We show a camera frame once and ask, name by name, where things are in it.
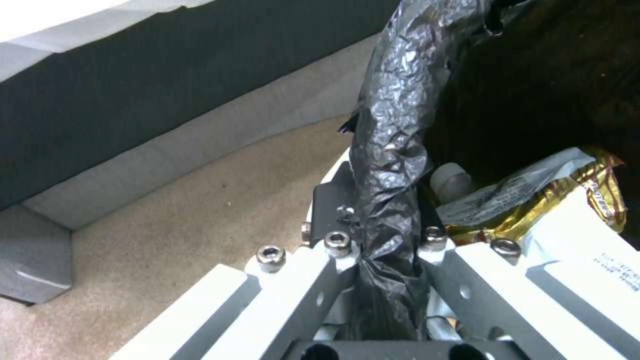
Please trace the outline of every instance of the black hole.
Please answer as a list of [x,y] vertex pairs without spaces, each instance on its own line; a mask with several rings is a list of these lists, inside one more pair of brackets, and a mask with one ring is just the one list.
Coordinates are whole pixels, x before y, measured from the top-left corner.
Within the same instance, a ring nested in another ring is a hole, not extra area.
[[340,360],[340,357],[332,347],[315,344],[302,353],[300,360]]
[[497,338],[506,335],[502,328],[494,326],[489,330],[489,340],[496,340]]
[[279,252],[278,249],[274,247],[268,247],[262,251],[262,255],[265,255],[270,258],[271,256],[276,256],[278,252]]
[[333,234],[329,236],[329,239],[331,239],[331,241],[344,241],[344,236],[342,234]]
[[486,357],[469,344],[459,344],[449,350],[449,360],[486,360]]

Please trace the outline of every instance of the white plastic cap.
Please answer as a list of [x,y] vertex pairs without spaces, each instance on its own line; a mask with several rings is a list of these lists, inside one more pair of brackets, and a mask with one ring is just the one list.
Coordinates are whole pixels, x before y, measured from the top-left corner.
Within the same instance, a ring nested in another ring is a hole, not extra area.
[[465,169],[460,167],[460,165],[456,163],[446,163],[433,172],[433,175],[431,175],[431,180],[429,180],[429,186],[434,192],[437,193],[438,189],[440,189],[440,187],[444,185],[447,180],[458,174],[466,173],[467,172],[465,171]]

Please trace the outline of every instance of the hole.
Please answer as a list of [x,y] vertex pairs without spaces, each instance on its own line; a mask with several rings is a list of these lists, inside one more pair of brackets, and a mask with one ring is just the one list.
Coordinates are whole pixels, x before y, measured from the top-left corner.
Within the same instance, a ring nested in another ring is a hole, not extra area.
[[486,357],[469,344],[458,344],[449,350],[449,360],[486,360]]
[[489,330],[489,336],[487,338],[489,340],[498,340],[500,337],[506,335],[504,330],[501,327],[494,326]]
[[262,251],[262,255],[264,255],[267,258],[275,258],[279,252],[280,250],[274,247],[268,247]]
[[316,298],[316,305],[318,307],[321,307],[323,302],[324,302],[324,293],[321,292],[320,294],[318,294],[318,297]]
[[463,299],[471,299],[471,289],[467,285],[460,285],[460,296]]
[[340,360],[340,356],[329,345],[315,344],[302,353],[300,360]]
[[331,239],[331,241],[344,241],[344,235],[342,234],[332,234],[331,236],[329,236],[329,239]]

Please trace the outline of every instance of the white surface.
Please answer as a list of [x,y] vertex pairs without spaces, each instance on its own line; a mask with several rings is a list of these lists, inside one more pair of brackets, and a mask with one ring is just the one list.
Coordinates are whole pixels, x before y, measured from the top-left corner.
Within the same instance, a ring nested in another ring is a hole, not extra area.
[[246,279],[247,275],[239,270],[217,265],[116,352],[112,360],[172,358]]
[[0,81],[52,53],[93,42],[181,6],[213,0],[0,1]]
[[589,206],[579,186],[541,217],[523,237],[528,266],[550,261],[593,259],[602,253],[635,253]]
[[311,340],[337,296],[337,279],[328,256],[299,248],[203,359],[279,359],[291,341]]
[[[615,349],[544,291],[526,277],[514,273],[511,265],[493,253],[487,244],[467,245],[456,249],[456,252],[563,357],[623,359]],[[477,294],[470,294],[471,299],[475,296]],[[516,334],[510,335],[516,342],[520,340]]]
[[562,261],[545,266],[545,270],[582,300],[640,341],[640,292],[621,280],[621,276],[636,276],[638,258],[618,259],[628,269],[624,273],[609,272],[589,261]]
[[20,0],[0,2],[0,42],[64,24],[126,0]]

